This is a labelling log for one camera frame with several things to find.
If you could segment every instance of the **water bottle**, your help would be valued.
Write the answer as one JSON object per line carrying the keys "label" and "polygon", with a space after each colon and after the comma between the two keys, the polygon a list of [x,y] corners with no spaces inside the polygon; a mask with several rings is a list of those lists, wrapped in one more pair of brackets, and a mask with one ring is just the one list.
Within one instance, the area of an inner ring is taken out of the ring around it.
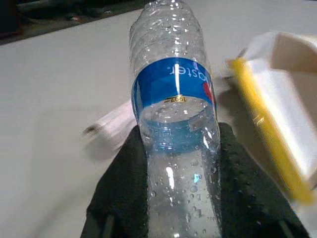
{"label": "water bottle", "polygon": [[130,53],[133,110],[148,158],[148,237],[219,238],[219,128],[190,7],[147,4],[130,29]]}

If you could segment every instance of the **blue label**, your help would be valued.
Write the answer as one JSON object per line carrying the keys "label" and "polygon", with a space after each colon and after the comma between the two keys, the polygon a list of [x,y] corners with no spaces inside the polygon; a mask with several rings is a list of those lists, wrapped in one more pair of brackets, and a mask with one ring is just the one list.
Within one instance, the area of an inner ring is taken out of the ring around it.
{"label": "blue label", "polygon": [[210,74],[190,59],[166,58],[148,65],[139,73],[132,89],[137,119],[143,108],[175,96],[196,97],[214,105]]}

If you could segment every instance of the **table surface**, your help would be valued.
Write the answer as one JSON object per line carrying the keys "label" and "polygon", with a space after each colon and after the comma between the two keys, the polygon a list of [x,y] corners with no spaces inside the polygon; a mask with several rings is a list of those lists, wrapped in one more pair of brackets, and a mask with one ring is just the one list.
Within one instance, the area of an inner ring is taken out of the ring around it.
{"label": "table surface", "polygon": [[[187,0],[215,75],[267,31],[317,35],[317,2]],[[85,209],[114,154],[81,132],[130,95],[128,31],[140,11],[0,47],[0,237],[79,237]],[[214,80],[219,121],[255,157],[267,155],[237,92]],[[317,208],[297,213],[317,237]]]}

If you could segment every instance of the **yellow edge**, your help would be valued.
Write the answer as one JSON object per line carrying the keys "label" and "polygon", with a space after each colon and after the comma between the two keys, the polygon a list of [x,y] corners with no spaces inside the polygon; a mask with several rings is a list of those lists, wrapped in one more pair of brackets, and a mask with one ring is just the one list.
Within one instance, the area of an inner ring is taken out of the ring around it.
{"label": "yellow edge", "polygon": [[301,179],[270,112],[256,93],[258,90],[254,84],[251,70],[242,58],[234,60],[232,68],[239,80],[240,91],[250,106],[253,116],[256,117],[257,126],[267,143],[285,185],[290,189],[294,199],[304,204],[312,204],[314,199],[309,185]]}

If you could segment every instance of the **white surface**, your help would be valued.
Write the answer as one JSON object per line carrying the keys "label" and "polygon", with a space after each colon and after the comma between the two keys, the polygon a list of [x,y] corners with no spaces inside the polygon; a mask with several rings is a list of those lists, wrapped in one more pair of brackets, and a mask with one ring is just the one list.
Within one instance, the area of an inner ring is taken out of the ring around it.
{"label": "white surface", "polygon": [[[217,74],[257,34],[317,35],[317,3],[188,0]],[[135,11],[0,47],[0,237],[79,237],[85,209],[113,155],[81,131],[129,98],[128,30]],[[236,91],[215,80],[220,121],[254,156],[252,128]],[[306,227],[316,226],[304,217]]]}

